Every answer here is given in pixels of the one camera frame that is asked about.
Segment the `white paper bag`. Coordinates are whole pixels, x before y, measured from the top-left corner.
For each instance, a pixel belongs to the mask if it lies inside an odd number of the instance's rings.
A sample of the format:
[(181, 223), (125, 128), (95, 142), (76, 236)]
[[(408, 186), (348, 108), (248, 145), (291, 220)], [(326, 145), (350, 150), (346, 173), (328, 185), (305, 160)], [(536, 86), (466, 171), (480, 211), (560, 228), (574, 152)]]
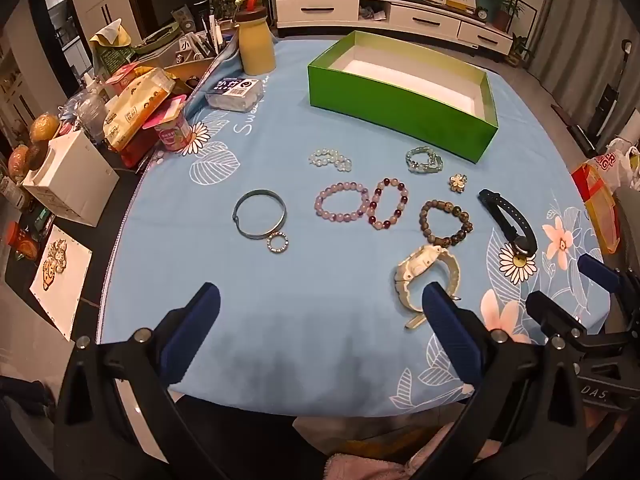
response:
[(85, 133), (53, 139), (38, 170), (30, 170), (22, 187), (52, 214), (95, 228), (119, 176)]

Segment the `white TV cabinet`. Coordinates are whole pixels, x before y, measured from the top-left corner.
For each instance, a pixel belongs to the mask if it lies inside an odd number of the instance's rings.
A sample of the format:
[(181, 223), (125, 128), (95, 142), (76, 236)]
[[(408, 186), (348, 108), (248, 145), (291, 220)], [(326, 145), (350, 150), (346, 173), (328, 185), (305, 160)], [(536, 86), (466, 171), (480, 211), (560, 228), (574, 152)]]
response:
[(278, 29), (350, 27), (402, 32), (508, 54), (513, 38), (474, 18), (402, 0), (274, 0)]

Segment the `gold flower brooch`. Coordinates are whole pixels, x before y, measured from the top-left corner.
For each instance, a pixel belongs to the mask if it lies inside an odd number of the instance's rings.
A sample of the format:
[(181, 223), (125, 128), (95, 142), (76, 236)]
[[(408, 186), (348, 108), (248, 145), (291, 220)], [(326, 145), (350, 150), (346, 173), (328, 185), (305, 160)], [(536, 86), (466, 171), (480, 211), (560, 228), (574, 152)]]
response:
[(458, 194), (464, 192), (467, 183), (468, 177), (465, 174), (454, 174), (448, 181), (450, 191)]

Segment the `silver bangle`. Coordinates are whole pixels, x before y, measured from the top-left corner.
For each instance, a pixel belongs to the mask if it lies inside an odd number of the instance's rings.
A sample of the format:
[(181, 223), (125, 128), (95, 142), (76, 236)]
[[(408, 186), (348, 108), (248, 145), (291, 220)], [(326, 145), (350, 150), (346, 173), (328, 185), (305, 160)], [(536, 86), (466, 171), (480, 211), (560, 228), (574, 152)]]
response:
[(285, 226), (288, 207), (268, 188), (254, 188), (235, 202), (231, 220), (235, 231), (247, 240), (266, 240)]

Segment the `white plastic shopping bag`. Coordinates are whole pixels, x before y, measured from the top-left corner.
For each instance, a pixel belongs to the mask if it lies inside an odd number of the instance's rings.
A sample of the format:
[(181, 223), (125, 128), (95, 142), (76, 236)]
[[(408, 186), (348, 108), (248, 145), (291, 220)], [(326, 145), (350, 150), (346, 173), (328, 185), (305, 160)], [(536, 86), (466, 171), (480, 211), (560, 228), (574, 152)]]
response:
[(614, 138), (602, 155), (588, 160), (611, 193), (618, 188), (640, 191), (639, 150), (622, 138)]

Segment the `light blue floral tablecloth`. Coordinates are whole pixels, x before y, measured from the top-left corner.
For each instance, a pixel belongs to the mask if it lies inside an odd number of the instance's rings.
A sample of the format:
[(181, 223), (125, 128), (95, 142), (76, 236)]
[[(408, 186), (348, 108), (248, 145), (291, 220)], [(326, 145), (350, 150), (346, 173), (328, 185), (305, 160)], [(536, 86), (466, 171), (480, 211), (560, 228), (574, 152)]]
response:
[[(437, 174), (412, 174), (413, 140), (309, 103), (308, 64), (323, 40), (283, 40), (265, 94), (248, 114), (196, 102), (191, 122), (210, 138), (196, 154), (158, 154), (134, 194), (101, 301), (99, 338), (154, 327), (206, 282), (221, 293), (212, 330), (178, 390), (244, 410), (289, 415), (390, 416), (457, 401), (457, 378), (428, 326), (406, 330), (398, 263), (424, 238), (428, 200), (465, 210), (472, 233), (454, 248), (465, 309), (543, 342), (524, 311), (541, 290), (590, 332), (610, 297), (577, 270), (599, 247), (561, 155), (504, 75), (489, 74), (499, 127), (479, 162), (444, 155)], [(454, 174), (468, 177), (450, 191)], [(268, 188), (288, 220), (266, 240), (239, 236), (236, 200)], [(523, 214), (536, 255), (514, 255), (478, 200), (487, 188)]]

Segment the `pink yogurt cup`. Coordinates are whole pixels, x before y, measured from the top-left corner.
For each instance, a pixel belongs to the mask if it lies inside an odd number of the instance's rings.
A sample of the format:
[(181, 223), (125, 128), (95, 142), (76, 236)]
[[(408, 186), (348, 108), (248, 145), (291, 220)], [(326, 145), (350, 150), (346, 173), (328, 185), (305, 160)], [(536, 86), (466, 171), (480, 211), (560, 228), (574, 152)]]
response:
[(143, 130), (153, 130), (166, 150), (178, 152), (191, 140), (191, 129), (183, 116), (186, 95), (171, 96), (165, 100), (143, 124)]

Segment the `red gift bag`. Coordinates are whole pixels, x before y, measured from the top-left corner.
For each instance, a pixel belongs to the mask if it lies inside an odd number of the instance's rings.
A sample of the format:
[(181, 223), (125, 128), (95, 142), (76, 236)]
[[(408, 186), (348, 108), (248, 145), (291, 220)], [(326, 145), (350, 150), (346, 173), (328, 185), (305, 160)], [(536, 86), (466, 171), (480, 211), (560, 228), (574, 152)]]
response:
[(572, 178), (589, 214), (601, 252), (613, 255), (620, 244), (620, 220), (613, 194), (593, 166), (584, 162)]

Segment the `orange snack box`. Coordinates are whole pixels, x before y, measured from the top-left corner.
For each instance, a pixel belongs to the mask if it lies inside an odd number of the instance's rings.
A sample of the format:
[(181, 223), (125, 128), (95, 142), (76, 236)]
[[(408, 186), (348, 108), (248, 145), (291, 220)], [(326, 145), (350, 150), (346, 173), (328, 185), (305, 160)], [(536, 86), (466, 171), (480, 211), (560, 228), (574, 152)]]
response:
[(104, 139), (113, 151), (119, 153), (126, 148), (174, 87), (171, 76), (162, 68), (154, 67), (131, 81), (116, 96), (103, 122)]

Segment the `upright vacuum cleaner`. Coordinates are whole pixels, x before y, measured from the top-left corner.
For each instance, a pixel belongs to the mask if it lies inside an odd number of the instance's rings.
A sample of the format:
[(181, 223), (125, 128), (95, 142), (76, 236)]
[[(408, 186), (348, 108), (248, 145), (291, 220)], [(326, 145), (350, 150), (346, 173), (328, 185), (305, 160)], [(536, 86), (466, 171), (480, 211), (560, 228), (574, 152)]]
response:
[(608, 124), (608, 121), (615, 110), (618, 99), (620, 98), (620, 84), (622, 83), (628, 58), (631, 55), (632, 41), (630, 39), (624, 39), (620, 47), (623, 51), (623, 59), (622, 62), (620, 62), (620, 68), (617, 70), (613, 81), (610, 84), (605, 85), (586, 130), (586, 137), (590, 144), (591, 153), (596, 151), (597, 144), (600, 141), (603, 130)]

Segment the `potted green plant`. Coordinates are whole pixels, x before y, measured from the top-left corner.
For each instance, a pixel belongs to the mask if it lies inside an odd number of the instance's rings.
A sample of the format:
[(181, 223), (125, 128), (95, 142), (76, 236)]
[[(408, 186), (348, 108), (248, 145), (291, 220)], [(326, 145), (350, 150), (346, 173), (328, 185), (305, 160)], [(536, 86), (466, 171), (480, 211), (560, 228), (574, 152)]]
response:
[(507, 32), (514, 18), (518, 18), (524, 10), (520, 0), (496, 0), (496, 6), (494, 26), (502, 32)]

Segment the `black wristwatch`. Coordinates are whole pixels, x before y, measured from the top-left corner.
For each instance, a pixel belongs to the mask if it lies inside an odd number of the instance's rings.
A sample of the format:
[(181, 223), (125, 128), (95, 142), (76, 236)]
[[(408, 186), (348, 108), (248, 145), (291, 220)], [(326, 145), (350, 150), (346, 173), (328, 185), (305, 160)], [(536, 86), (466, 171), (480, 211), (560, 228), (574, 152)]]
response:
[(484, 188), (478, 200), (500, 228), (514, 255), (530, 258), (536, 255), (538, 245), (534, 230), (518, 208), (499, 193)]

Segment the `yellow bottle with brown lid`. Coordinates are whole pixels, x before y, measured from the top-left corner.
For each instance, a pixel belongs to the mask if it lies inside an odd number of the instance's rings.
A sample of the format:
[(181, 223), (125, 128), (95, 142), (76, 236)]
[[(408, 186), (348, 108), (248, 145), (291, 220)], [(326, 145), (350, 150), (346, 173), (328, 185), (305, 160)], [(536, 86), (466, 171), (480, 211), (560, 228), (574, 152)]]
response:
[(267, 24), (268, 10), (262, 0), (235, 0), (234, 22), (244, 73), (268, 74), (276, 68), (273, 36)]

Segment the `white tissue pack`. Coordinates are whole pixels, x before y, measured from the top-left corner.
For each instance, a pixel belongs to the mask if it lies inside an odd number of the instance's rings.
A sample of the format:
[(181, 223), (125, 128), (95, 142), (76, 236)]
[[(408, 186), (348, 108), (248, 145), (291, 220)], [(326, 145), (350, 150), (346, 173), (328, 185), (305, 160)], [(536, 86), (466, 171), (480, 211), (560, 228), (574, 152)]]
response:
[(264, 96), (260, 79), (226, 77), (218, 80), (205, 99), (209, 106), (229, 112), (248, 112)]

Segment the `white wristwatch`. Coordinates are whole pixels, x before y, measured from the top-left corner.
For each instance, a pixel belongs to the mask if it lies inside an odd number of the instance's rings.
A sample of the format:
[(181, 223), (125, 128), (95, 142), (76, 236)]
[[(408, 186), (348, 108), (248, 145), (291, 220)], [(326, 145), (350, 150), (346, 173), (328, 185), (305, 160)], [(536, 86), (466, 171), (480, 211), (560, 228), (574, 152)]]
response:
[(406, 330), (416, 330), (425, 321), (421, 307), (413, 303), (411, 292), (419, 278), (425, 278), (431, 271), (438, 271), (445, 278), (447, 295), (458, 300), (461, 269), (458, 259), (446, 248), (437, 245), (423, 245), (408, 255), (396, 266), (394, 286), (400, 304), (411, 313), (405, 324)]

